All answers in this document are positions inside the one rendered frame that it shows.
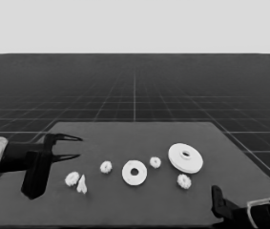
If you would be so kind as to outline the large thick white disc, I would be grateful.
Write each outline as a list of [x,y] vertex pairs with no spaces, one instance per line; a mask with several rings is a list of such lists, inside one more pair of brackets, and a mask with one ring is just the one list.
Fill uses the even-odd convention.
[[168,150],[171,164],[187,174],[198,173],[203,166],[203,158],[198,150],[185,143],[175,143]]

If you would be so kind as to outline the small white T-shaped piece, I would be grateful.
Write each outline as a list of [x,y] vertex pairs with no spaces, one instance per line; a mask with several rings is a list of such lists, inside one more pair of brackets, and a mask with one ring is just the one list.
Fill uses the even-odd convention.
[[78,180],[76,191],[83,194],[86,194],[88,192],[86,178],[84,175],[82,175],[81,178]]

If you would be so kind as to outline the white round carrier with pins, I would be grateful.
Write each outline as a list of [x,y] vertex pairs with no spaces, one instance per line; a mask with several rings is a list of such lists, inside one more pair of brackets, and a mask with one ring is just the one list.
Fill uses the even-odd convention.
[[131,186],[141,185],[147,178],[147,168],[139,160],[127,161],[121,172],[123,180]]

